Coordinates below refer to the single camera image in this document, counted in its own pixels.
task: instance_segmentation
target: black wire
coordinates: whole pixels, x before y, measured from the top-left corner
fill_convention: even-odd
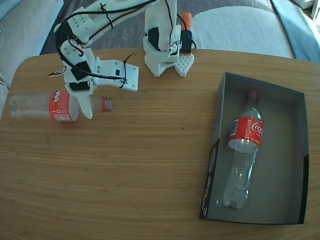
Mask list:
[[[76,46],[71,42],[70,37],[68,37],[68,42],[69,42],[69,44],[70,44],[74,49],[76,49],[76,50],[80,53],[80,54],[79,54],[80,57],[83,57],[83,56],[84,56],[84,52],[82,52],[82,51],[80,51],[78,48],[76,48]]]
[[[127,81],[127,68],[126,68],[126,63],[128,61],[128,59],[132,56],[132,55],[136,55],[135,53],[131,53],[124,61],[123,61],[123,64],[124,64],[124,80],[123,80],[123,84],[121,87],[119,87],[120,89],[122,89],[125,84],[126,84],[126,81]]]
[[[192,39],[192,37],[189,36],[188,30],[187,30],[187,24],[185,22],[185,20],[179,15],[177,14],[177,16],[180,18],[180,20],[183,22],[184,28],[185,28],[185,32],[186,32],[186,36],[188,39],[190,39],[190,41],[193,43],[194,48],[197,49],[197,44],[195,43],[195,41]]]
[[[101,11],[103,11],[103,12],[107,11],[107,10],[105,10],[105,8],[104,8],[106,5],[107,5],[107,4],[103,5],[102,3],[100,3]],[[111,29],[114,29],[114,25],[112,24],[112,21],[111,21],[110,17],[108,16],[108,13],[106,13],[105,15],[106,15],[106,18],[109,20],[109,23],[110,23],[110,25],[111,25]]]
[[[80,12],[75,12],[73,14],[71,14],[70,16],[68,16],[62,23],[61,25],[59,26],[57,32],[56,32],[56,35],[55,35],[55,47],[56,47],[56,50],[57,50],[57,53],[59,54],[60,58],[62,61],[64,61],[66,64],[68,64],[71,68],[74,68],[74,69],[77,69],[78,71],[81,71],[83,73],[85,73],[86,75],[88,76],[91,76],[91,77],[95,77],[95,78],[100,78],[100,79],[111,79],[111,80],[124,80],[124,82],[126,82],[126,79],[124,79],[123,77],[117,77],[117,76],[106,76],[106,75],[100,75],[100,74],[95,74],[95,73],[92,73],[92,72],[88,72],[86,70],[83,70],[77,66],[75,66],[74,64],[72,64],[61,52],[61,49],[60,49],[60,46],[59,46],[59,43],[58,43],[58,39],[59,39],[59,36],[60,36],[60,33],[61,33],[61,29],[62,29],[62,26],[65,25],[69,19],[75,17],[75,16],[78,16],[78,15],[82,15],[82,14],[88,14],[88,15],[105,15],[105,14],[117,14],[117,13],[123,13],[123,12],[127,12],[127,11],[130,11],[130,10],[135,10],[135,9],[138,9],[138,8],[142,8],[142,7],[145,7],[146,5],[148,4],[151,4],[153,2],[155,2],[157,0],[149,0],[149,1],[146,1],[144,3],[141,3],[141,4],[138,4],[136,6],[131,6],[131,7],[127,7],[127,8],[123,8],[123,9],[117,9],[117,10],[106,10],[106,11],[80,11]]]

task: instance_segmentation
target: cardboard box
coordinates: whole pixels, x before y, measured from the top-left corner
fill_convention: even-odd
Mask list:
[[[216,201],[232,166],[228,139],[246,92],[259,93],[262,147],[251,173],[248,199],[238,210]],[[286,87],[226,73],[217,93],[213,146],[200,218],[253,224],[303,224],[308,191],[308,125],[305,95]]]

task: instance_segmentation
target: plastic bottle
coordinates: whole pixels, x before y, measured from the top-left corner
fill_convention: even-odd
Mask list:
[[[258,93],[250,90],[239,109],[239,117],[232,123],[228,150],[233,160],[224,191],[216,202],[221,208],[241,209],[247,202],[250,177],[264,129],[258,102]]]
[[[93,113],[111,112],[112,98],[91,96]],[[75,122],[81,113],[77,99],[67,91],[19,93],[9,104],[15,119],[47,119],[56,122]]]

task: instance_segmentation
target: wood grain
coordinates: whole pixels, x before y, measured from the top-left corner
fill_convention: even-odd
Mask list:
[[[0,124],[0,239],[320,238],[320,65],[240,52],[195,50],[186,78],[173,69],[154,78],[141,49],[97,51],[102,59],[140,67],[138,92],[100,87],[114,111],[75,124],[17,121],[5,106]],[[9,98],[61,90],[55,54],[18,69]],[[310,170],[303,225],[251,225],[199,220],[224,72],[306,93]]]

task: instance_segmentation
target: white robotic arm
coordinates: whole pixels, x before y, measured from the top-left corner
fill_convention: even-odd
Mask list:
[[[192,54],[180,55],[182,42],[181,26],[176,25],[177,0],[97,0],[86,9],[81,7],[55,28],[57,51],[65,66],[65,88],[77,98],[87,118],[93,117],[90,95],[97,86],[137,91],[139,68],[126,60],[100,60],[86,47],[117,24],[143,11],[147,34],[143,39],[146,65],[156,77],[173,66],[184,77],[194,57]]]

